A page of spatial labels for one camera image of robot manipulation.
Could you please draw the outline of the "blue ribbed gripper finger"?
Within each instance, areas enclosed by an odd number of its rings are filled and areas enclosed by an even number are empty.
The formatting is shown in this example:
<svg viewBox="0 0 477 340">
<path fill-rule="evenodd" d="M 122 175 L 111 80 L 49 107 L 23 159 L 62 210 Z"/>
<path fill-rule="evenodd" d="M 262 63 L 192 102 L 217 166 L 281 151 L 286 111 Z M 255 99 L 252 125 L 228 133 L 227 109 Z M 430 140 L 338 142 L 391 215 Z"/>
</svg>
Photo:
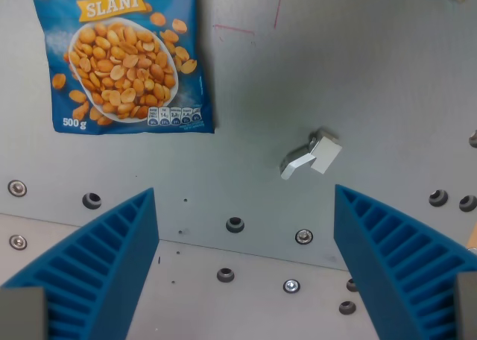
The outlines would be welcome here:
<svg viewBox="0 0 477 340">
<path fill-rule="evenodd" d="M 3 283 L 41 288 L 48 339 L 125 339 L 159 244 L 153 189 L 77 229 Z"/>
<path fill-rule="evenodd" d="M 335 187 L 334 240 L 380 339 L 456 339 L 454 285 L 476 255 L 360 192 Z"/>
</svg>

